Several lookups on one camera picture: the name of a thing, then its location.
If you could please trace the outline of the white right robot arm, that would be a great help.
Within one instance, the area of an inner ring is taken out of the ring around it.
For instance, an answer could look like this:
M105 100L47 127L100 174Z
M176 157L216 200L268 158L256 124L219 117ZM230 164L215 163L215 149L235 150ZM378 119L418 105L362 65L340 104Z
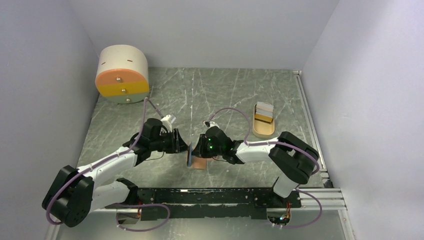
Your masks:
M199 136L195 146L189 146L187 160L192 157L222 157L232 165L273 162L281 172L269 197L275 207L287 203L291 192L320 170L319 153L288 131L269 140L247 141L232 140L218 126L212 126Z

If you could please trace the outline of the pink leather card holder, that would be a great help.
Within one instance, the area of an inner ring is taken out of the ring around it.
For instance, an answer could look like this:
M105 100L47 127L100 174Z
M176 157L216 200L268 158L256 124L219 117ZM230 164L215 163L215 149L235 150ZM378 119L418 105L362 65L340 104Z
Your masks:
M196 157L193 155L193 150L194 150L193 143L191 142L188 145L186 166L191 169L206 170L208 166L208 162L212 161L213 159Z

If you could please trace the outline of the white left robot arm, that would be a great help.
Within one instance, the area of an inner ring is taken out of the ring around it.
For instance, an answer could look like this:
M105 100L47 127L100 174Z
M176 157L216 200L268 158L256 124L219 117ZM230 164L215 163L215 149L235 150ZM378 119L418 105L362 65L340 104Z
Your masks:
M148 160L153 152L178 154L188 150L179 130L172 127L175 116L149 118L141 132L134 134L118 150L93 163L80 167L61 168L42 201L47 218L58 219L57 224L75 227L89 213L110 205L132 208L140 202L138 186L118 178L105 184L113 176Z

